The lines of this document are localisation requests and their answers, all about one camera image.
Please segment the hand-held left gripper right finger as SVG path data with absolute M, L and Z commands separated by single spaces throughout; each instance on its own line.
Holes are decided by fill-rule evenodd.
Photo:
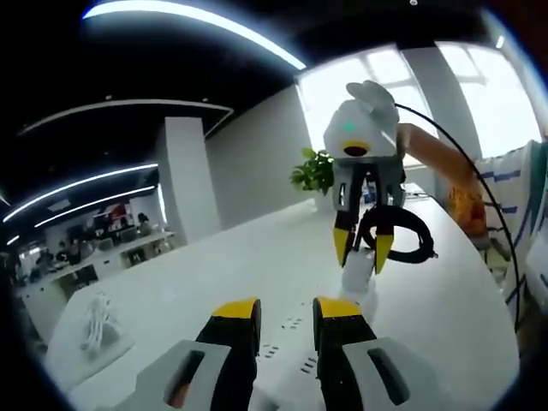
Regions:
M 432 409 L 432 370 L 404 345 L 377 337 L 358 305 L 316 297 L 313 333 L 328 410 Z

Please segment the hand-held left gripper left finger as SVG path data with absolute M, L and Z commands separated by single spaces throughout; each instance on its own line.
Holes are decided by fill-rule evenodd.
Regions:
M 138 410 L 246 410 L 257 377 L 261 304 L 256 297 L 214 310 L 194 340 L 182 340 L 136 381 Z

